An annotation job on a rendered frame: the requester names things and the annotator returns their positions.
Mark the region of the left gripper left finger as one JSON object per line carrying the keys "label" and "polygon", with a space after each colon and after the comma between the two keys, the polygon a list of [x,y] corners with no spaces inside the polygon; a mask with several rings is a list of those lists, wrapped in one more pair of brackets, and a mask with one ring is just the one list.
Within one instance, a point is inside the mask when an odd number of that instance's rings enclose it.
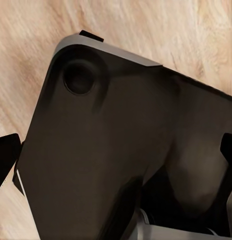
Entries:
{"label": "left gripper left finger", "polygon": [[18,133],[0,137],[0,187],[22,152]]}

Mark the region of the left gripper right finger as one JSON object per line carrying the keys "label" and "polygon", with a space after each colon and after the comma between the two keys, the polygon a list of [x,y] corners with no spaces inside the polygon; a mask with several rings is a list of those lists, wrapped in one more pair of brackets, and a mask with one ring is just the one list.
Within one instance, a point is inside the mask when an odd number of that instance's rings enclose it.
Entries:
{"label": "left gripper right finger", "polygon": [[220,145],[220,151],[232,167],[232,134],[231,133],[225,133],[223,135],[221,145]]}

